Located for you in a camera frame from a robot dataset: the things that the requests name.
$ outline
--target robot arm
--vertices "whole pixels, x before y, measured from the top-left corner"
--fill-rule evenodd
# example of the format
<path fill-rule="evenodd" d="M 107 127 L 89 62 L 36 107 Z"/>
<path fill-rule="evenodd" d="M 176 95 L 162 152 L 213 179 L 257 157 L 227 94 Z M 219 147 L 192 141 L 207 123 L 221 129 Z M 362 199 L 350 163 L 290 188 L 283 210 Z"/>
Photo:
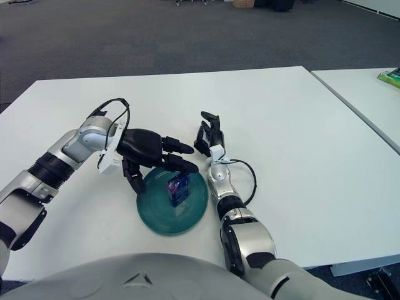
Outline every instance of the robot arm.
<path fill-rule="evenodd" d="M 124 175 L 137 193 L 144 192 L 140 165 L 198 172 L 196 165 L 171 154 L 173 151 L 193 153 L 192 147 L 145 129 L 122 128 L 108 119 L 107 112 L 101 109 L 113 101 L 123 103 L 129 112 L 129 104 L 124 99 L 106 101 L 78 129 L 67 132 L 33 166 L 19 173 L 0 191 L 0 277 L 8 263 L 10 250 L 24 247 L 46 217 L 44 204 L 56 196 L 61 185 L 91 154 L 102 151 L 99 168 L 103 170 L 108 150 L 119 153 L 123 157 Z"/>
<path fill-rule="evenodd" d="M 246 207 L 248 201 L 243 203 L 232 185 L 228 168 L 231 161 L 226 156 L 219 116 L 208 112 L 202 112 L 201 116 L 211 126 L 202 122 L 194 147 L 211 157 L 207 180 L 221 220 L 226 268 L 272 299 L 366 299 L 334 289 L 291 261 L 276 259 L 271 234 Z M 204 133 L 210 146 L 203 138 Z"/>

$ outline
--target green object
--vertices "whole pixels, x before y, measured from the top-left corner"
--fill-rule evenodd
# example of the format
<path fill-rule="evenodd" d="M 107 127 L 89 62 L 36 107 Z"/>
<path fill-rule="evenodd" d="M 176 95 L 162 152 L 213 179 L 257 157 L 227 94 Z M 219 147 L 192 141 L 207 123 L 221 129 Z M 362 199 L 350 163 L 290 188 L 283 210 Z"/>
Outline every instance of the green object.
<path fill-rule="evenodd" d="M 400 76 L 398 75 L 399 72 L 397 70 L 398 69 L 393 72 L 383 71 L 377 78 L 400 89 Z"/>
<path fill-rule="evenodd" d="M 153 169 L 145 178 L 146 192 L 137 195 L 136 204 L 142 221 L 153 231 L 164 235 L 184 233 L 191 229 L 207 208 L 208 189 L 199 173 L 190 174 L 190 195 L 177 207 L 173 207 L 167 190 L 167 182 L 178 172 Z"/>

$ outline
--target cardboard box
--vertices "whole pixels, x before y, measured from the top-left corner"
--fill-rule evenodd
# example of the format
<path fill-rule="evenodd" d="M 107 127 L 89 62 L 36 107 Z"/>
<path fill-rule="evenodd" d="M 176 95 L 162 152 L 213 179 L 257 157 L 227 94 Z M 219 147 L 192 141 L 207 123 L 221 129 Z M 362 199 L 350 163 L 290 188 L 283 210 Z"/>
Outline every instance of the cardboard box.
<path fill-rule="evenodd" d="M 235 8 L 253 8 L 254 0 L 233 0 Z"/>

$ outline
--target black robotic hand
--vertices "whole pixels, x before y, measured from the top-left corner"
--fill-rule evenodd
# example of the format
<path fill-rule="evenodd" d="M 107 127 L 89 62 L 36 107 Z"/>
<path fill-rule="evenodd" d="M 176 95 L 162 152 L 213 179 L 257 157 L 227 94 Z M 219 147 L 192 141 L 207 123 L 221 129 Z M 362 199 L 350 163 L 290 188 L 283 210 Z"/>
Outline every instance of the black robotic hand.
<path fill-rule="evenodd" d="M 171 137 L 161 137 L 146 129 L 125 130 L 117 152 L 124 157 L 122 160 L 124 176 L 137 194 L 145 191 L 140 166 L 163 167 L 167 171 L 182 173 L 199 171 L 195 164 L 185 161 L 181 156 L 171 154 L 172 152 L 191 154 L 194 152 L 191 146 Z"/>
<path fill-rule="evenodd" d="M 210 122 L 210 126 L 208 126 L 206 122 L 201 121 L 199 131 L 197 132 L 197 138 L 194 141 L 194 147 L 201 154 L 205 154 L 209 158 L 211 156 L 209 147 L 221 145 L 225 148 L 224 133 L 220 130 L 219 116 L 215 116 L 206 111 L 202 111 L 201 116 Z M 206 133 L 209 145 L 203 139 L 204 133 Z"/>

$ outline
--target white wall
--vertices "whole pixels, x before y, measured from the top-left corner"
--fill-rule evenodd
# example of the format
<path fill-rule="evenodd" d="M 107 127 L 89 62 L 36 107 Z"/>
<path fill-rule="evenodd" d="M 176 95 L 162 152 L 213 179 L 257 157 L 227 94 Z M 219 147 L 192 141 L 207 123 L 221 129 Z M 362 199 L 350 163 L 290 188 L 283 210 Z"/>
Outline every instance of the white wall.
<path fill-rule="evenodd" d="M 346 0 L 400 18 L 400 0 Z"/>

